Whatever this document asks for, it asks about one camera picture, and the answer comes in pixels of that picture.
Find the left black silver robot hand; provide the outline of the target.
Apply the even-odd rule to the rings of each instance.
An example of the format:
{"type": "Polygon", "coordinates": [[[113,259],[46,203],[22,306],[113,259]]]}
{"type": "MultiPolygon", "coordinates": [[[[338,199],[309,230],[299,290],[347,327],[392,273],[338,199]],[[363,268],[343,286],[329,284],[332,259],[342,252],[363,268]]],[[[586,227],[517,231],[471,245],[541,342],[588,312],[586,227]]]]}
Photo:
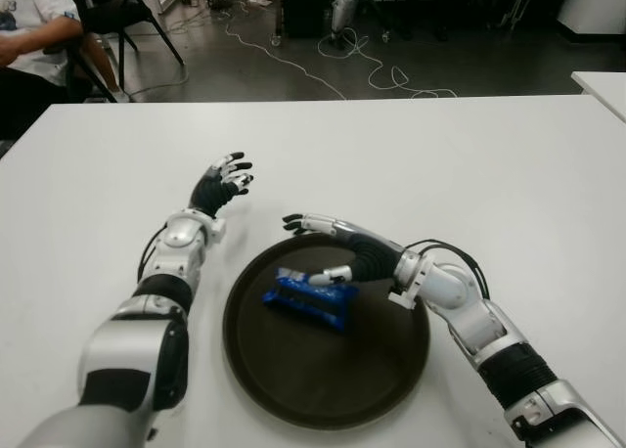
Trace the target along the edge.
{"type": "Polygon", "coordinates": [[[211,164],[192,191],[189,208],[214,218],[234,197],[246,195],[253,175],[252,163],[244,157],[244,152],[234,152],[211,164]]]}

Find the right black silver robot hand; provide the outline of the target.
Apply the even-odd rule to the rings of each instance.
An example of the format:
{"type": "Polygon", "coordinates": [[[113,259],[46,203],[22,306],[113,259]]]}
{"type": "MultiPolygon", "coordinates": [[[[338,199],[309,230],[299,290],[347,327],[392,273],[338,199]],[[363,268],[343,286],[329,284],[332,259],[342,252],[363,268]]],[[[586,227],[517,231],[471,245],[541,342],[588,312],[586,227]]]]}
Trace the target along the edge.
{"type": "Polygon", "coordinates": [[[353,223],[328,215],[293,213],[282,218],[286,231],[295,236],[324,234],[354,253],[351,261],[311,274],[312,286],[390,279],[404,253],[404,248],[353,223]]]}

